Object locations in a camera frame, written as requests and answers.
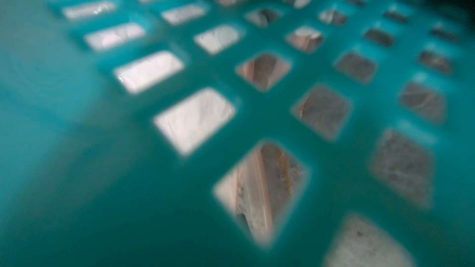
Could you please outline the teal plastic basket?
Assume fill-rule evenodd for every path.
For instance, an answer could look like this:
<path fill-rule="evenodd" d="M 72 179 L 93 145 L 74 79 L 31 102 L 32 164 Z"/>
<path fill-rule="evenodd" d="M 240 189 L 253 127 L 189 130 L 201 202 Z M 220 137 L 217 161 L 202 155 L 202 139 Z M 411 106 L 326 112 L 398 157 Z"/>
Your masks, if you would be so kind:
<path fill-rule="evenodd" d="M 115 8 L 70 21 L 76 1 Z M 142 2 L 1 0 L 2 266 L 475 264 L 475 0 Z M 190 2 L 206 15 L 163 20 Z M 247 21 L 261 6 L 280 19 Z M 227 21 L 239 44 L 214 58 L 195 45 Z M 84 40 L 131 22 L 145 35 Z M 186 69 L 132 96 L 114 68 L 158 50 Z M 264 93 L 235 68 L 261 50 L 292 63 Z M 152 118 L 204 87 L 237 113 L 180 156 Z M 268 141 L 308 176 L 265 246 L 213 187 Z"/>

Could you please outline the clear zipper bag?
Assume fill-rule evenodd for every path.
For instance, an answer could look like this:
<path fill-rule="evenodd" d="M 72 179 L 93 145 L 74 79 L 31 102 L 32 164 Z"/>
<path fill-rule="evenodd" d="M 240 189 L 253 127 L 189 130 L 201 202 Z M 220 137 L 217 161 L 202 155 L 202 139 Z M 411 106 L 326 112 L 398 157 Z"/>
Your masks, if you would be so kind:
<path fill-rule="evenodd" d="M 153 0 L 137 1 L 144 3 Z M 216 2 L 226 9 L 239 5 L 242 0 Z M 115 8 L 109 1 L 70 3 L 74 4 L 63 6 L 62 10 L 63 17 L 70 21 L 92 19 Z M 190 2 L 163 10 L 161 15 L 171 26 L 178 27 L 205 16 L 208 11 L 205 7 L 201 2 Z M 261 6 L 245 16 L 256 27 L 267 27 L 274 19 L 280 19 L 281 15 L 281 11 L 274 7 Z M 110 49 L 133 37 L 145 35 L 143 27 L 132 22 L 104 28 L 103 31 L 94 31 L 85 36 L 84 40 L 91 48 Z M 235 23 L 227 21 L 195 33 L 193 41 L 214 58 L 244 39 L 245 33 L 240 29 Z M 281 55 L 275 53 L 269 50 L 257 52 L 252 58 L 236 64 L 236 73 L 262 93 L 269 91 L 289 73 L 292 65 L 285 58 L 279 59 Z M 153 90 L 169 77 L 186 69 L 185 62 L 175 52 L 167 50 L 142 54 L 141 58 L 132 59 L 113 71 L 117 81 L 132 96 Z M 180 156 L 189 156 L 225 127 L 236 113 L 236 107 L 221 93 L 211 87 L 204 87 L 155 114 L 151 120 Z M 304 167 L 292 159 L 282 145 L 272 141 L 260 142 L 219 179 L 213 187 L 213 193 L 236 219 L 242 216 L 242 225 L 251 231 L 257 243 L 267 246 L 277 238 L 276 234 L 284 225 L 283 218 L 288 216 L 287 207 L 296 202 L 294 196 L 297 194 L 299 197 L 300 191 L 305 188 L 307 176 Z"/>

